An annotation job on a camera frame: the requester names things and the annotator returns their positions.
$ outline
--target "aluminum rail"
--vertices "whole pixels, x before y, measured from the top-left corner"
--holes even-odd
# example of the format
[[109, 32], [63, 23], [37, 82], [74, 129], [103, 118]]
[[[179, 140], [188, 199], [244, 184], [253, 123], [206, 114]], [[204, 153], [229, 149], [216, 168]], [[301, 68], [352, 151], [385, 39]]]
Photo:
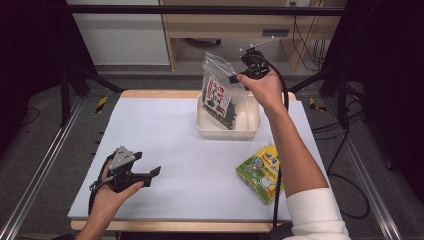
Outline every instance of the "aluminum rail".
[[18, 233], [19, 228], [21, 227], [26, 215], [28, 214], [32, 204], [34, 203], [35, 198], [37, 197], [38, 192], [40, 191], [41, 186], [43, 185], [44, 180], [47, 177], [48, 172], [50, 171], [50, 168], [55, 162], [56, 157], [75, 122], [75, 119], [79, 113], [83, 101], [83, 97], [77, 97], [74, 106], [71, 110], [72, 114], [68, 122], [57, 132], [55, 139], [53, 140], [52, 144], [50, 145], [50, 148], [48, 149], [46, 155], [41, 161], [37, 172], [33, 176], [31, 182], [28, 184], [28, 187], [22, 195], [21, 200], [15, 207], [15, 210], [13, 211], [7, 223], [1, 229], [1, 240], [14, 239], [16, 234]]
[[44, 5], [46, 10], [90, 14], [206, 14], [206, 15], [296, 15], [345, 16], [360, 13], [344, 8], [181, 6], [181, 5]]
[[[329, 112], [333, 119], [337, 121], [337, 114], [335, 110], [336, 107], [334, 105], [334, 102], [328, 100], [327, 98], [324, 98], [324, 102], [327, 106], [327, 109], [329, 109]], [[341, 127], [339, 127], [339, 132], [341, 134], [343, 133], [343, 129]], [[371, 209], [374, 212], [375, 218], [377, 219], [377, 222], [381, 228], [381, 231], [384, 234], [384, 237], [387, 240], [402, 239], [402, 236], [395, 222], [393, 221], [393, 218], [390, 215], [386, 204], [381, 198], [380, 193], [378, 192], [377, 187], [374, 184], [374, 181], [371, 179], [370, 174], [364, 166], [361, 157], [359, 156], [359, 153], [357, 152], [355, 145], [353, 144], [353, 141], [349, 136], [347, 136], [345, 144], [348, 155], [350, 156], [349, 159], [352, 163], [352, 167], [356, 173], [356, 176], [358, 177], [359, 182], [361, 183], [362, 189], [364, 190], [370, 201]]]

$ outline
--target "plastic bag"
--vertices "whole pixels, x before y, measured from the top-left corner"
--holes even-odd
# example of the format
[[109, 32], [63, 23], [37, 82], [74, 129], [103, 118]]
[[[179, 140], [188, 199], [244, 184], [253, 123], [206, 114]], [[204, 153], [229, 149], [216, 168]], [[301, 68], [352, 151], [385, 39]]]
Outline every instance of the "plastic bag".
[[248, 92], [241, 83], [230, 83], [229, 77], [237, 73], [225, 59], [206, 52], [203, 69], [203, 108], [227, 129], [234, 130]]
[[269, 203], [275, 198], [279, 166], [277, 148], [270, 145], [261, 148], [240, 164], [236, 172], [262, 201]]

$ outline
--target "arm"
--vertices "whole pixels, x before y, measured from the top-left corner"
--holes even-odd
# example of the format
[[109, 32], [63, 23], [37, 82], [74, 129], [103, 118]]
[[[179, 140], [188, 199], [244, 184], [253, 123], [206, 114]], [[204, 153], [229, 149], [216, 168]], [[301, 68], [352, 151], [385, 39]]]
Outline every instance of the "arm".
[[304, 145], [284, 107], [278, 75], [271, 70], [260, 80], [253, 80], [242, 74], [239, 74], [237, 78], [252, 91], [269, 119], [275, 146], [280, 156], [286, 197], [305, 190], [328, 188], [321, 169]]
[[[107, 170], [109, 169], [110, 163], [111, 161], [109, 161], [105, 167], [103, 178], [107, 177]], [[100, 187], [94, 199], [93, 209], [91, 210], [87, 223], [76, 239], [100, 239], [121, 205], [142, 186], [143, 182], [134, 183], [120, 193], [114, 192], [108, 184]]]
[[252, 91], [269, 119], [296, 235], [288, 239], [349, 239], [333, 192], [284, 107], [278, 75], [271, 70], [260, 80], [237, 78]]

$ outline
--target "white sleeve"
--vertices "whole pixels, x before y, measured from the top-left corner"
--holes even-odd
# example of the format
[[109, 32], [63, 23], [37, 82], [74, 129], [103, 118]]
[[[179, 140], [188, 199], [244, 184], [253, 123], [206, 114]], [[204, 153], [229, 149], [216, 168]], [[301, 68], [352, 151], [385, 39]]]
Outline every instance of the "white sleeve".
[[330, 188], [293, 194], [287, 198], [287, 207], [293, 222], [294, 237], [286, 240], [350, 239]]

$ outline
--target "green package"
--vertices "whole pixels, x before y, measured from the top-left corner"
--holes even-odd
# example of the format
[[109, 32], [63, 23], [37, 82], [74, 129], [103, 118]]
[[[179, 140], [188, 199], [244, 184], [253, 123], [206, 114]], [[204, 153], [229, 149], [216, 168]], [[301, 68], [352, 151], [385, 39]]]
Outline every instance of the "green package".
[[269, 203], [275, 198], [279, 166], [277, 148], [270, 145], [257, 151], [240, 164], [236, 171], [262, 201]]

